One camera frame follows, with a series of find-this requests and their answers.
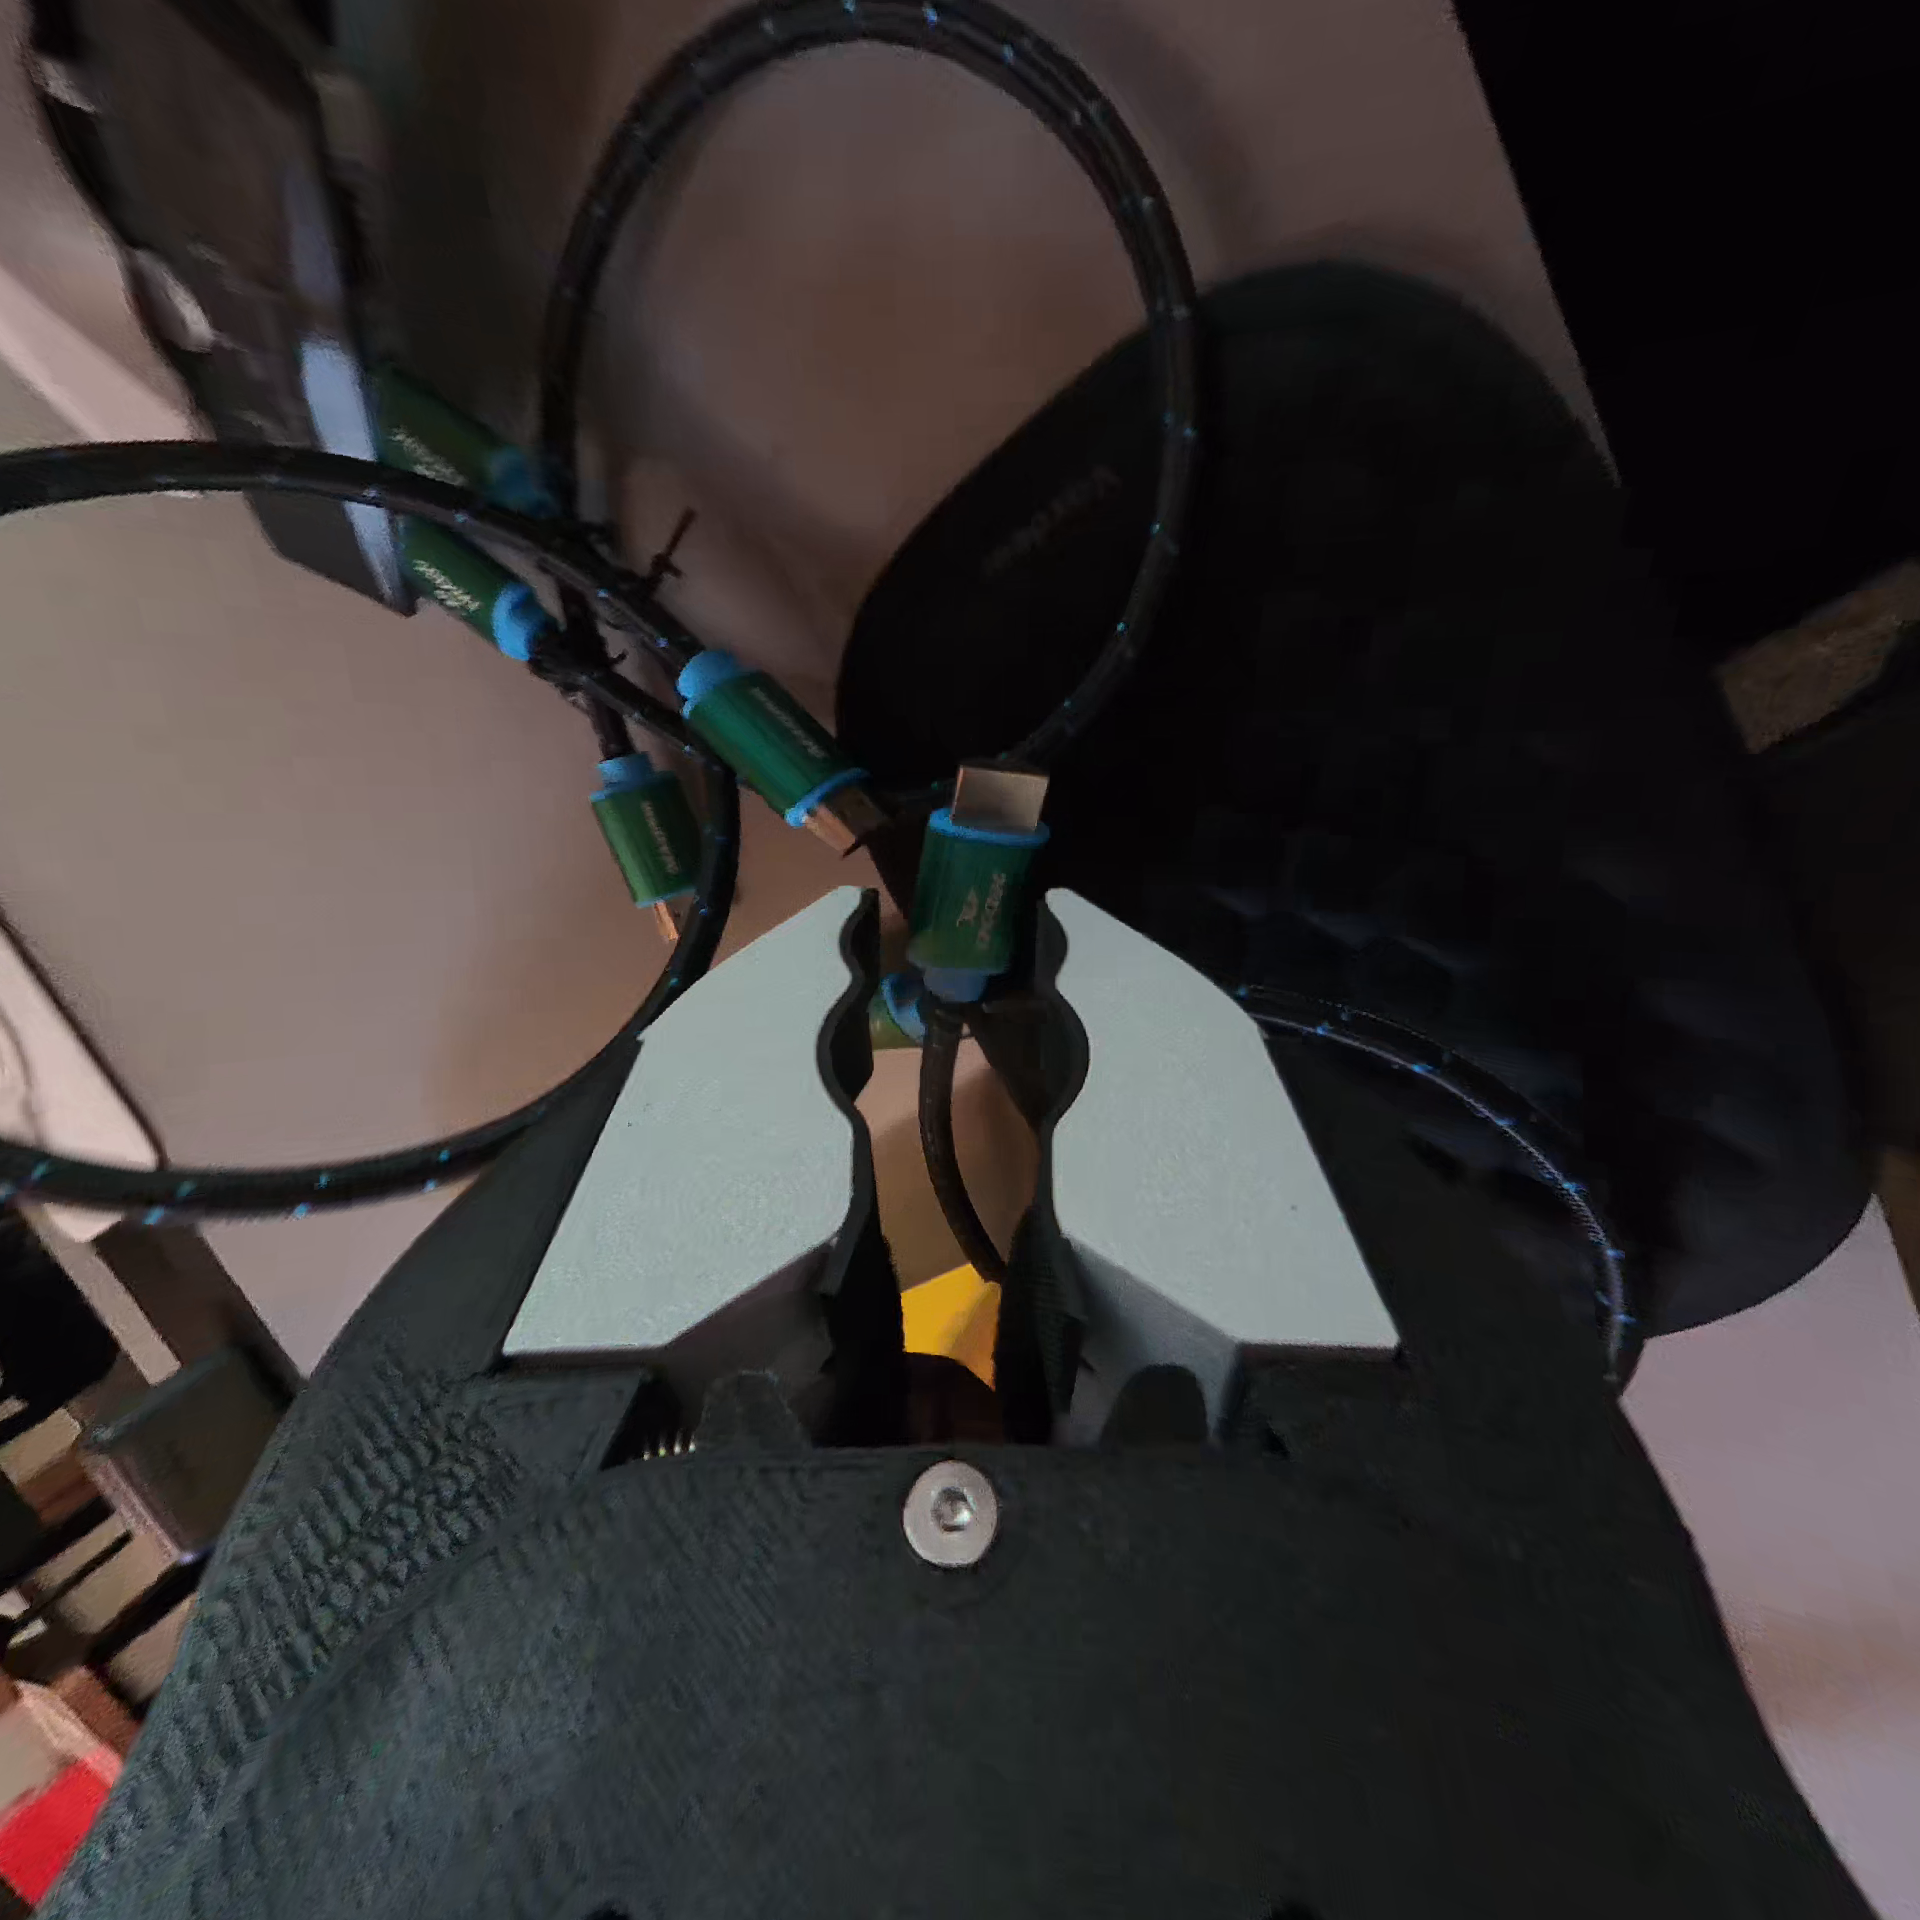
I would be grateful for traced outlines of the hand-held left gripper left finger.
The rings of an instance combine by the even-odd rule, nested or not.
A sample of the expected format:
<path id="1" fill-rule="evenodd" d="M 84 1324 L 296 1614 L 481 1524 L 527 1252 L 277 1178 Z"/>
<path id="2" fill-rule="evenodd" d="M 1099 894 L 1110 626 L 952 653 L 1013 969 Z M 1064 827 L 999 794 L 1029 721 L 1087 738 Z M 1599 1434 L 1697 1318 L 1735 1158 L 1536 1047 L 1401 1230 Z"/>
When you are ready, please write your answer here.
<path id="1" fill-rule="evenodd" d="M 836 887 L 646 1029 L 503 1359 L 830 1362 L 830 1266 L 873 1205 L 876 934 L 876 894 Z"/>

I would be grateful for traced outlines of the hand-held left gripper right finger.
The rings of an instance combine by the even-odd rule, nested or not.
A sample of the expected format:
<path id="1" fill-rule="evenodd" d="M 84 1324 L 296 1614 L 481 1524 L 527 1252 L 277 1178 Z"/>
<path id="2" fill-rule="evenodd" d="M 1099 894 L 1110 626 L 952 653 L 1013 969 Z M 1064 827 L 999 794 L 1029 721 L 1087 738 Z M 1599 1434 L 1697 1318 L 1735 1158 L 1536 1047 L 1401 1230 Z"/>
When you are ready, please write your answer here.
<path id="1" fill-rule="evenodd" d="M 1198 966 L 1057 887 L 1053 989 L 1085 1067 L 1047 1173 L 1094 1353 L 1392 1353 L 1398 1333 L 1262 1029 Z"/>

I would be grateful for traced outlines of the yellow plastic bin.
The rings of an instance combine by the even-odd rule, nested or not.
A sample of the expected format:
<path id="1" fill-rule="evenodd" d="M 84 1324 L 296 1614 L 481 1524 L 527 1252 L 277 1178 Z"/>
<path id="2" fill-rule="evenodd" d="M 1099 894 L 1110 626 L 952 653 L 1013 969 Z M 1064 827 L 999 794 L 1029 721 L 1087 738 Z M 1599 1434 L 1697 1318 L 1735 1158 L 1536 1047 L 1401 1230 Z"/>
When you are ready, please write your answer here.
<path id="1" fill-rule="evenodd" d="M 975 1380 L 993 1388 L 1000 1287 L 971 1265 L 901 1291 L 902 1351 L 913 1358 L 952 1359 Z"/>

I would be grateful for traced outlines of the black braided cable green plugs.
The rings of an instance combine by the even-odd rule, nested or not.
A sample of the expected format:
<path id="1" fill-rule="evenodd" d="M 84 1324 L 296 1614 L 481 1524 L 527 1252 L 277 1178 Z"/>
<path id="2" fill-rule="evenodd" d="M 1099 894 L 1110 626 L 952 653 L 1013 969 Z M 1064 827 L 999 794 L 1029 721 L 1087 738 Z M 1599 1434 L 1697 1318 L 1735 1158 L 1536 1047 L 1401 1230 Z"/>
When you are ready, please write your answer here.
<path id="1" fill-rule="evenodd" d="M 1043 823 L 975 823 L 965 815 L 960 797 L 967 777 L 992 785 L 996 775 L 992 766 L 961 770 L 949 805 L 929 811 L 908 913 L 908 966 L 918 978 L 920 1045 L 927 1052 L 920 1074 L 924 1150 L 935 1193 L 967 1247 L 981 1247 L 985 1239 L 952 1147 L 952 1055 L 960 1033 L 975 1023 L 977 1006 L 1017 1002 L 1000 981 L 1020 965 L 1022 913 L 1038 853 L 1049 838 Z M 1429 1083 L 1524 1158 L 1588 1247 L 1599 1369 L 1607 1386 L 1622 1391 L 1641 1356 L 1635 1262 L 1567 1137 L 1521 1093 L 1409 1026 L 1296 989 L 1238 985 L 1229 987 L 1229 996 L 1269 1038 L 1341 1050 L 1383 1071 Z"/>
<path id="2" fill-rule="evenodd" d="M 503 507 L 467 484 L 417 471 L 310 447 L 224 442 L 57 445 L 8 453 L 1 463 L 6 516 L 158 494 L 313 495 L 397 516 L 406 532 L 432 525 L 444 532 L 440 547 L 455 559 L 491 559 L 491 547 L 501 547 L 541 569 L 563 589 L 569 629 L 508 566 L 494 566 L 505 588 L 519 589 L 519 596 L 510 596 L 508 615 L 487 609 L 467 620 L 480 622 L 505 658 L 555 693 L 652 732 L 703 781 L 703 814 L 694 814 L 668 767 L 627 753 L 607 756 L 592 797 L 635 905 L 664 905 L 677 941 L 639 1009 L 587 1067 L 495 1121 L 382 1157 L 289 1167 L 135 1167 L 6 1139 L 4 1205 L 49 1202 L 169 1226 L 188 1219 L 313 1217 L 444 1191 L 526 1137 L 563 1097 L 582 1087 L 587 1071 L 624 1059 L 712 965 L 736 892 L 736 775 L 677 714 L 641 693 L 611 661 L 589 653 L 587 642 L 571 631 L 606 622 L 661 652 L 672 665 L 691 661 L 691 638 L 670 622 L 652 585 L 616 564 L 577 521 Z"/>
<path id="3" fill-rule="evenodd" d="M 539 445 L 519 455 L 392 367 L 372 373 L 382 451 L 400 469 L 469 487 L 503 511 L 559 521 L 574 499 L 575 388 L 597 285 L 641 187 L 664 166 L 700 111 L 781 59 L 860 41 L 945 59 L 993 84 L 1057 139 L 1093 182 L 1134 263 L 1159 406 L 1159 481 L 1143 556 L 1121 610 L 1085 676 L 1013 758 L 1052 766 L 1129 675 L 1160 610 L 1192 495 L 1198 421 L 1198 299 L 1184 239 L 1131 130 L 1052 41 L 983 2 L 752 4 L 683 43 L 633 97 L 567 228 L 539 361 Z M 664 623 L 653 588 L 627 579 L 635 633 L 679 669 L 681 723 L 791 826 L 840 847 L 877 823 L 869 775 L 763 673 L 700 646 Z"/>

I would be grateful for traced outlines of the grey desk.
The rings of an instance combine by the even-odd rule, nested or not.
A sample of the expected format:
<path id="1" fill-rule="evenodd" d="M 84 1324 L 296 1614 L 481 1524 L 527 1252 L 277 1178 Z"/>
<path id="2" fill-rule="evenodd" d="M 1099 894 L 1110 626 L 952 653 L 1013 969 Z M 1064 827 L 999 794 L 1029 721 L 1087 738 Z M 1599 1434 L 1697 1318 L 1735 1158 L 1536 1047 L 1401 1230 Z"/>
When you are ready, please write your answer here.
<path id="1" fill-rule="evenodd" d="M 408 346 L 524 414 L 592 161 L 721 4 L 340 4 L 391 166 Z M 1463 4 L 1017 4 L 1137 130 L 1206 278 L 1416 273 L 1595 425 Z M 933 65 L 787 68 L 629 239 L 600 333 L 619 506 L 703 519 L 683 609 L 828 690 L 908 527 L 1135 321 L 1022 115 Z M 180 1157 L 508 1110 L 633 1006 L 652 931 L 587 732 L 439 615 L 279 564 L 243 506 L 4 527 L 4 918 Z M 1792 1775 L 1916 1916 L 1916 1308 L 1877 1197 L 1773 1300 L 1651 1351 L 1628 1410 Z"/>

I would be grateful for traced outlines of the black wrist rest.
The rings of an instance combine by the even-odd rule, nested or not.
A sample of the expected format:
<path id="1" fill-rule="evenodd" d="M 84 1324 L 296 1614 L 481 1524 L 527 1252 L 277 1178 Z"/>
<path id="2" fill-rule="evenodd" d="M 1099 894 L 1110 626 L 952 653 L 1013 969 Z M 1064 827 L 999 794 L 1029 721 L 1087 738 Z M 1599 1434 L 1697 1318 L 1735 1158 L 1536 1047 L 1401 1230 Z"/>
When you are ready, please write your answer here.
<path id="1" fill-rule="evenodd" d="M 1549 378 L 1358 263 L 1204 294 L 1198 487 L 1044 879 L 1283 1013 L 1621 1359 L 1799 1282 L 1868 1174 L 1709 675 Z"/>

